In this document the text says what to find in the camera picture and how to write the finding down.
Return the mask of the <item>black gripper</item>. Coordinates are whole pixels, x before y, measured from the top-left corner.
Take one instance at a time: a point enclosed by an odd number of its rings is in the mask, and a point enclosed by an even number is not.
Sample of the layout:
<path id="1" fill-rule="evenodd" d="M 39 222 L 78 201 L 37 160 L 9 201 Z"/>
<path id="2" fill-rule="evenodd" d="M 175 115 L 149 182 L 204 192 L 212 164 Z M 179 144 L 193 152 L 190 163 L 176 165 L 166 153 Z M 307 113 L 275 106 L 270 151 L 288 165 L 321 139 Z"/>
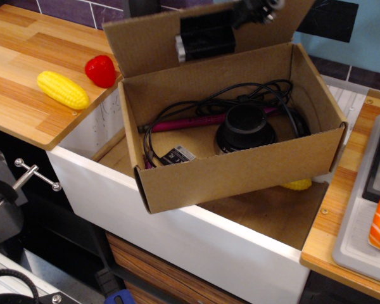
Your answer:
<path id="1" fill-rule="evenodd" d="M 233 6 L 232 27 L 239 29 L 246 23 L 271 23 L 276 18 L 276 13 L 284 7 L 283 0 L 238 1 Z"/>

